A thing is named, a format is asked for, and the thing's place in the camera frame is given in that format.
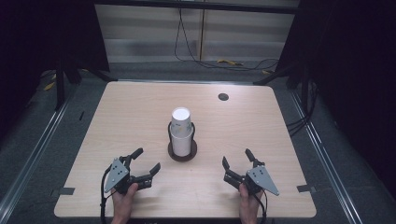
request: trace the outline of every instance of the person's right hand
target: person's right hand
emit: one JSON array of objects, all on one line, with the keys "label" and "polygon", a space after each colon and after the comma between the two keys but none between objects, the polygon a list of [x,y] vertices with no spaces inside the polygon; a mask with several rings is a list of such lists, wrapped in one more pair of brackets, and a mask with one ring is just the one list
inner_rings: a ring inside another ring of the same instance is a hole
[{"label": "person's right hand", "polygon": [[[244,184],[239,185],[239,193],[241,194],[241,202],[239,204],[239,217],[242,224],[257,224],[257,213],[259,211],[259,202],[248,195],[248,189]],[[256,196],[260,199],[264,192],[261,190]]]}]

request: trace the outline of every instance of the round black hole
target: round black hole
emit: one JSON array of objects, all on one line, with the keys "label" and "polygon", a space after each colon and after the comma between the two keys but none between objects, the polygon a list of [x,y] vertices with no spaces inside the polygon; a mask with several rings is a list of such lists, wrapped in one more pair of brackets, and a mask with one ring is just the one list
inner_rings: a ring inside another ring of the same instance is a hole
[{"label": "round black hole", "polygon": [[219,94],[219,99],[221,101],[227,101],[230,97],[226,93],[220,93]]}]

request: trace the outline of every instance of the person's left hand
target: person's left hand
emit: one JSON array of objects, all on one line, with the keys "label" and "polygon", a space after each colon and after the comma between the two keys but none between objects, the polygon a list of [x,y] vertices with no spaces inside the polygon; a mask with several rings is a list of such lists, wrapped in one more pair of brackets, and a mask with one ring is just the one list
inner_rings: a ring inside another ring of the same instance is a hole
[{"label": "person's left hand", "polygon": [[112,196],[114,205],[114,217],[111,224],[125,224],[131,218],[132,202],[137,192],[137,184],[133,183],[125,195],[115,192]]}]

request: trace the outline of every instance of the white cup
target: white cup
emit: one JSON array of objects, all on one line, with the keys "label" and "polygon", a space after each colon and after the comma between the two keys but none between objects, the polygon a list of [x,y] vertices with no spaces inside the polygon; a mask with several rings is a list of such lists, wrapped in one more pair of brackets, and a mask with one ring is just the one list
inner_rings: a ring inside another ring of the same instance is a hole
[{"label": "white cup", "polygon": [[190,110],[178,107],[172,112],[171,134],[176,138],[185,138],[192,133]]},{"label": "white cup", "polygon": [[185,157],[191,153],[192,132],[190,133],[190,135],[180,138],[172,134],[172,127],[171,127],[171,139],[172,139],[173,151],[177,156]]}]

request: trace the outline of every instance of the wooden table top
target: wooden table top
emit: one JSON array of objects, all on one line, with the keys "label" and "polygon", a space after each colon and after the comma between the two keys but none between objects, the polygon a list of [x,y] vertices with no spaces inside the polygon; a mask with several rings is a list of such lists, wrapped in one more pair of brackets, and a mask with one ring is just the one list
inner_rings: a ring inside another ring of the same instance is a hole
[{"label": "wooden table top", "polygon": [[[220,93],[229,96],[219,99]],[[167,126],[176,107],[187,107],[195,124],[198,153],[178,162],[167,152]],[[252,168],[249,148],[265,167],[280,195],[268,195],[268,217],[313,217],[316,208],[290,141],[274,92],[269,87],[229,84],[110,82],[64,185],[58,217],[99,217],[100,184],[114,158],[139,147],[144,153],[131,163],[132,175],[161,170],[152,187],[136,193],[132,217],[238,217],[239,192],[223,181],[225,156],[231,169],[244,175]],[[113,216],[111,199],[106,216]]]}]

